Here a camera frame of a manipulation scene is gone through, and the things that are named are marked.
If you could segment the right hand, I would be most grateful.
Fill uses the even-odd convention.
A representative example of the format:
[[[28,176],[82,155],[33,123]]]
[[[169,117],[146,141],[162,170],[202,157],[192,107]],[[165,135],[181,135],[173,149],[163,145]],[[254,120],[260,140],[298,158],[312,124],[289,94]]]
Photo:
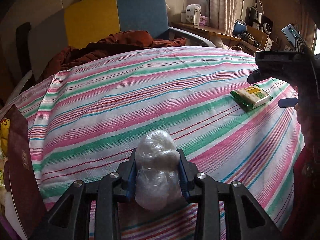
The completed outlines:
[[[319,118],[308,115],[297,103],[295,105],[297,112],[297,121],[304,137],[304,143],[309,150],[319,146]]]

